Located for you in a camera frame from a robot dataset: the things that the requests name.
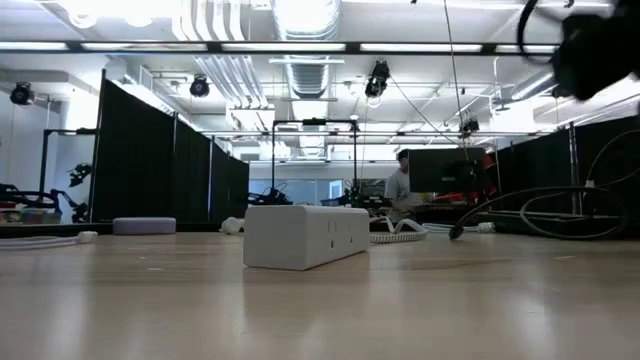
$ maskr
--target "monitor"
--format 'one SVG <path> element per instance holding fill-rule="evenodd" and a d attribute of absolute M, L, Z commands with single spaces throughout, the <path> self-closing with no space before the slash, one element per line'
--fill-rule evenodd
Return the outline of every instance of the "monitor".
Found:
<path fill-rule="evenodd" d="M 469 162 L 476 162 L 483 168 L 486 154 L 482 147 L 466 149 L 424 149 L 409 150 L 409 187 L 416 193 L 448 193 L 462 192 L 465 189 L 460 173 Z"/>

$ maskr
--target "person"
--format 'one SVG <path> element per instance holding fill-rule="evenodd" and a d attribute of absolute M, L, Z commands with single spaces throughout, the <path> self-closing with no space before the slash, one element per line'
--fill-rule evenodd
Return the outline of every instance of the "person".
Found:
<path fill-rule="evenodd" d="M 410 216 L 414 207 L 423 203 L 418 193 L 409 188 L 409 150 L 398 153 L 400 167 L 389 178 L 385 185 L 384 196 L 391 200 L 391 221 L 398 222 Z"/>

